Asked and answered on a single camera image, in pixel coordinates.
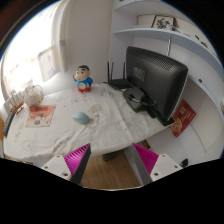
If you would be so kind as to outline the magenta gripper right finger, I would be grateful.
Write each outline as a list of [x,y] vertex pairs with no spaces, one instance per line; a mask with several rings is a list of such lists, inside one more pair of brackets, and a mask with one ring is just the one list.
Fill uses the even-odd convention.
[[168,155],[157,155],[137,144],[127,148],[127,159],[139,183],[143,186],[182,169]]

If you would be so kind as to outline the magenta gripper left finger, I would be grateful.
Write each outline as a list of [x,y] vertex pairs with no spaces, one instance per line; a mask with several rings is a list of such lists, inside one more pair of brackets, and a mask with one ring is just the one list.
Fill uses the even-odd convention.
[[56,155],[42,169],[79,185],[91,155],[91,146],[86,144],[67,155]]

